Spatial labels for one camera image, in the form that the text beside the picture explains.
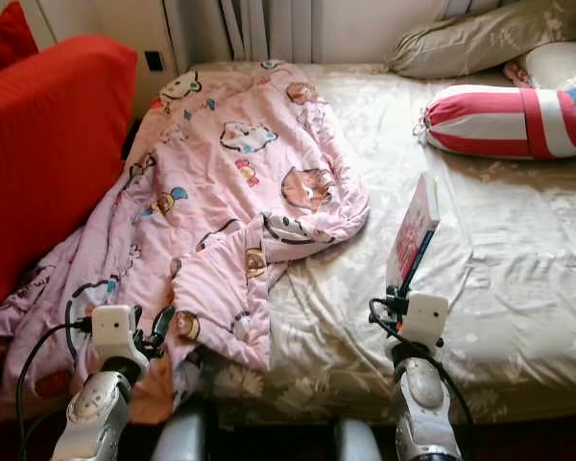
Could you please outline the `small pink fabric item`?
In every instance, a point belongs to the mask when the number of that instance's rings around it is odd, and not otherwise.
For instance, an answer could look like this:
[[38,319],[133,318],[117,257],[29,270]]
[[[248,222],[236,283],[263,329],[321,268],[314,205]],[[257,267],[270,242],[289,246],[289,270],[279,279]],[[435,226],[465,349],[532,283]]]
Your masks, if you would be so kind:
[[508,80],[511,80],[516,87],[520,88],[535,88],[534,80],[525,67],[522,67],[517,61],[508,61],[503,65],[503,74],[506,75]]

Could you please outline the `silver robot right leg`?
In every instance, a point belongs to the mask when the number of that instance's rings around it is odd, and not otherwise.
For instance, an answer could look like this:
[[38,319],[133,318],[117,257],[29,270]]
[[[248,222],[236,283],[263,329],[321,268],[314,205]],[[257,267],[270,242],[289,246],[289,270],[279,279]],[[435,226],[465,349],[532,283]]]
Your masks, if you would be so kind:
[[383,461],[372,428],[361,419],[337,418],[331,423],[332,461]]

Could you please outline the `pink cartoon print blanket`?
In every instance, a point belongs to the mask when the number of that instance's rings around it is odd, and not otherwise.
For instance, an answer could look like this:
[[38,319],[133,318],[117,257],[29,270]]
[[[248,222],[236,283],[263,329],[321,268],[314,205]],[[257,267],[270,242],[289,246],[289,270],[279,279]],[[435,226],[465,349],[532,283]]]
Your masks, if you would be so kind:
[[100,363],[64,324],[103,304],[172,303],[164,355],[132,422],[164,422],[202,388],[205,357],[270,368],[269,293],[292,260],[349,240],[369,193],[331,106],[301,67],[236,62],[166,85],[125,171],[89,218],[0,303],[0,423],[54,411]]

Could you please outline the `grey pleated curtain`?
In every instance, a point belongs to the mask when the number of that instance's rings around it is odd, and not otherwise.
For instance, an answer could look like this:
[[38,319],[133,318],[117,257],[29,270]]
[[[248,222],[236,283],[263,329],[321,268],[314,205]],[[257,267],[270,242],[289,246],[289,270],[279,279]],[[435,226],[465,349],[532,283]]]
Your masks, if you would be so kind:
[[516,3],[517,0],[443,0],[439,10],[438,19],[449,19],[458,16],[468,16],[490,12],[507,4]]
[[162,8],[186,69],[219,61],[324,60],[318,0],[162,0]]

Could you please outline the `silver robot left leg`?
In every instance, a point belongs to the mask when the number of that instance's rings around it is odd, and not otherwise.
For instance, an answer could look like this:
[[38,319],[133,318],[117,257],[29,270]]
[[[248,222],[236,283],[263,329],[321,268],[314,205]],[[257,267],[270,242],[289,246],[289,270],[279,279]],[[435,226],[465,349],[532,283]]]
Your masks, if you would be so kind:
[[180,408],[166,419],[149,461],[207,461],[208,428],[207,408]]

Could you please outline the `silver robot leg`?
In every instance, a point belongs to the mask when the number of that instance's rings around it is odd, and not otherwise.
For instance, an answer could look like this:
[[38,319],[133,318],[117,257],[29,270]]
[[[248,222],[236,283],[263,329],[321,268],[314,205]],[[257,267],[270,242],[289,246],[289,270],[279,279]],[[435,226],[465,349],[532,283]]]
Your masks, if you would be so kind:
[[207,461],[208,428],[207,408],[180,408],[166,419],[149,461]]
[[337,418],[331,423],[332,461],[383,461],[372,428],[361,419]]

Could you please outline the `colourful comic book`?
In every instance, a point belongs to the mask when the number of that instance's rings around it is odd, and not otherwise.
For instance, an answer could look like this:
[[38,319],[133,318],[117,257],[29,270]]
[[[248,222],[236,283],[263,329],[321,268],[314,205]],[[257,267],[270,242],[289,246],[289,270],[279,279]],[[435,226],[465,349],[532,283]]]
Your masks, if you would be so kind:
[[411,281],[414,279],[424,252],[441,221],[437,181],[430,173],[422,172],[395,234],[392,253],[386,264],[386,294],[392,293],[394,269],[411,269]]

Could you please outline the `red white blue bolster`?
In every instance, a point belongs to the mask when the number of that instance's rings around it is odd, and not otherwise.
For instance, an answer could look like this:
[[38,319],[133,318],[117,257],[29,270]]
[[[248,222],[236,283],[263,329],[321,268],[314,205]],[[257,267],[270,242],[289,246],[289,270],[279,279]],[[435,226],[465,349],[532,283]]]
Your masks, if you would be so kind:
[[422,137],[467,157],[576,157],[576,87],[541,89],[459,85],[425,107]]

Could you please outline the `beige floral pillow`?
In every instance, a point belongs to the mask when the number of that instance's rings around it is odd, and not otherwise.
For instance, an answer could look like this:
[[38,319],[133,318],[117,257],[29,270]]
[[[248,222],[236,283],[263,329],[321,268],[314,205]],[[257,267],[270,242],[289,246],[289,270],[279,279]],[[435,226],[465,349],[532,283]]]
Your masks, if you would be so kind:
[[386,66],[405,78],[459,78],[552,42],[576,42],[576,0],[520,0],[412,28]]

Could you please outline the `plain white pillow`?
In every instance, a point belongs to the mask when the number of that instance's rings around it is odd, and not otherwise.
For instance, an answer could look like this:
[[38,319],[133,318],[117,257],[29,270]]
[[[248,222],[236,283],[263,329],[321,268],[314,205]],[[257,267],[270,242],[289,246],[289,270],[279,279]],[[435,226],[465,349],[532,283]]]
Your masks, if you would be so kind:
[[531,84],[538,88],[576,87],[576,42],[540,45],[517,59]]

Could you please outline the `red folded futon mattress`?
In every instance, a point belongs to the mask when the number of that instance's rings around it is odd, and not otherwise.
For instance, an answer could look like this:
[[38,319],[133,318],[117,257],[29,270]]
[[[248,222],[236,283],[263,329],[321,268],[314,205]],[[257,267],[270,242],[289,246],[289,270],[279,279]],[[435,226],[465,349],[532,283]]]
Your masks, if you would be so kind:
[[0,12],[0,303],[120,175],[137,66],[108,36],[41,50],[19,1]]

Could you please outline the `bed with beige floral sheet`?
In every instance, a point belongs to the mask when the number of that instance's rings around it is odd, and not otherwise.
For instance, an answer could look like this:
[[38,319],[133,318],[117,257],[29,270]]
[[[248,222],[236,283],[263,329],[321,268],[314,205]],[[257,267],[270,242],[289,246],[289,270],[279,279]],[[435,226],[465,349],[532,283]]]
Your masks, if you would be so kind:
[[482,425],[576,414],[576,158],[455,157],[422,144],[417,119],[446,80],[377,64],[302,67],[335,110],[369,189],[357,236],[288,264],[269,295],[271,366],[202,360],[197,392],[227,425],[388,422],[388,338],[368,322],[420,172],[443,218],[411,288],[445,296],[438,359]]

